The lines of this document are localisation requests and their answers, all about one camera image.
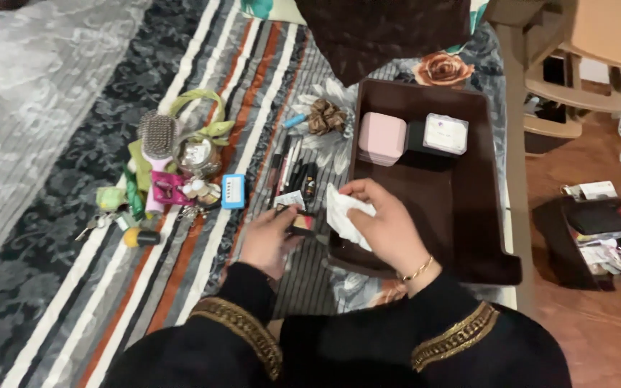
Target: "hair brush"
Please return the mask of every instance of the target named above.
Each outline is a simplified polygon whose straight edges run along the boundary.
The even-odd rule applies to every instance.
[[[151,110],[142,117],[138,124],[138,137],[143,139],[141,154],[151,164],[153,171],[164,171],[172,161],[172,145],[177,132],[177,121],[173,117],[160,115],[156,110]],[[162,214],[163,211],[164,205],[155,201],[151,185],[145,212]]]

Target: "gold bracelet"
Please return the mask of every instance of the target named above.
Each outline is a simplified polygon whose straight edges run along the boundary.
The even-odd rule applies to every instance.
[[[405,282],[407,280],[413,280],[413,278],[415,278],[416,276],[419,276],[421,273],[427,271],[432,263],[433,263],[433,255],[431,255],[431,258],[428,259],[426,264],[423,264],[421,266],[421,268],[417,269],[416,272],[413,273],[413,275],[411,275],[411,276],[402,276],[401,273],[399,273],[399,271],[397,271],[397,277],[401,278],[401,280],[403,282]]]

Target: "pink packet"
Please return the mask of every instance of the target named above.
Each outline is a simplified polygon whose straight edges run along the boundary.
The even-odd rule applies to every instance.
[[[160,204],[193,205],[184,194],[184,177],[169,172],[151,171],[152,196]]]

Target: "wooden chair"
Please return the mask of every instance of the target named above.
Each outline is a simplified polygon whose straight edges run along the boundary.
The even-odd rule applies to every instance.
[[[621,0],[550,1],[524,31],[526,89],[565,104],[567,116],[566,124],[557,125],[527,115],[526,131],[554,133],[566,143],[581,134],[581,124],[590,112],[621,113]],[[564,85],[544,81],[543,63],[549,56],[563,59]],[[582,58],[608,65],[608,95],[582,90]]]

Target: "brown plastic tray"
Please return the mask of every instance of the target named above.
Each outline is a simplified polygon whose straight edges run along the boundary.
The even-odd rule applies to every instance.
[[[356,157],[360,119],[378,112],[409,122],[429,113],[469,122],[466,153],[457,159],[407,151],[390,167]],[[349,180],[370,177],[409,210],[429,252],[462,282],[518,285],[521,262],[503,250],[493,134],[485,94],[365,79],[359,85]],[[330,234],[328,263],[369,276],[395,272],[372,252]]]

